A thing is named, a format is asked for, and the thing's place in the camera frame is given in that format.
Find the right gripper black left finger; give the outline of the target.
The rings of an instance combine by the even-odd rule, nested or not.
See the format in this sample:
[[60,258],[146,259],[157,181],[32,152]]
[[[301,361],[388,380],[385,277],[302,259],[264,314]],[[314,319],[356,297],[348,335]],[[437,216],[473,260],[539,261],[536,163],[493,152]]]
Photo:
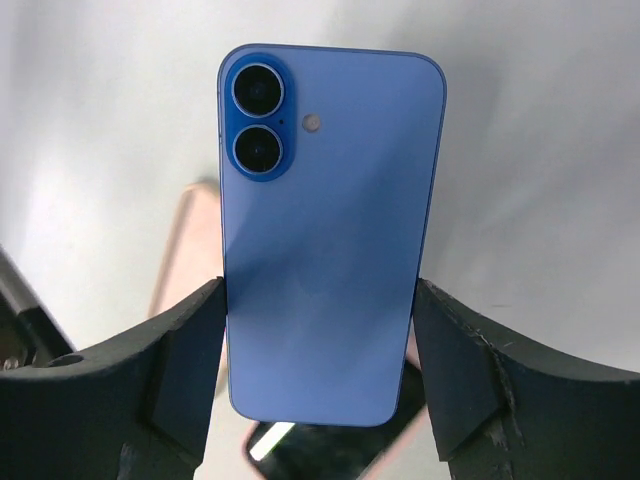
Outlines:
[[102,343],[1,375],[5,479],[190,479],[226,321],[222,279]]

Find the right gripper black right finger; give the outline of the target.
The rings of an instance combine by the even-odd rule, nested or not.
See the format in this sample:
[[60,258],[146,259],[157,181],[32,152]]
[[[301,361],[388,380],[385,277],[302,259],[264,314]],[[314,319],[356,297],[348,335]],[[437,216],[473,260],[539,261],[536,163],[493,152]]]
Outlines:
[[521,335],[421,280],[413,323],[455,479],[635,479],[639,376]]

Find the beige phone case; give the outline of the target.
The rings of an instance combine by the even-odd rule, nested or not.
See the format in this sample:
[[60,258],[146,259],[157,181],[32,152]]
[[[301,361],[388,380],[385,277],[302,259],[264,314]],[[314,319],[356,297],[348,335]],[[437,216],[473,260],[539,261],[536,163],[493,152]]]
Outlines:
[[222,275],[219,191],[211,182],[194,183],[176,207],[148,315],[166,311]]

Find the blue phone case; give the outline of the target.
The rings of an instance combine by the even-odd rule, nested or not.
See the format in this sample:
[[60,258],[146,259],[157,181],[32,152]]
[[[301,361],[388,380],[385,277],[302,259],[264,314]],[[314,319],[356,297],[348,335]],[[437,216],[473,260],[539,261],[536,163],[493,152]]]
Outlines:
[[248,44],[218,74],[229,395],[263,422],[396,411],[447,98],[417,53]]

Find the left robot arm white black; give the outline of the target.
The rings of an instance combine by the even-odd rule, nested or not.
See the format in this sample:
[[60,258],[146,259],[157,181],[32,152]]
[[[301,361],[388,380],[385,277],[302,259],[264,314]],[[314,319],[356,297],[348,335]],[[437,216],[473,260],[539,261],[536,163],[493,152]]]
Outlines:
[[1,370],[44,367],[73,348],[1,248]]

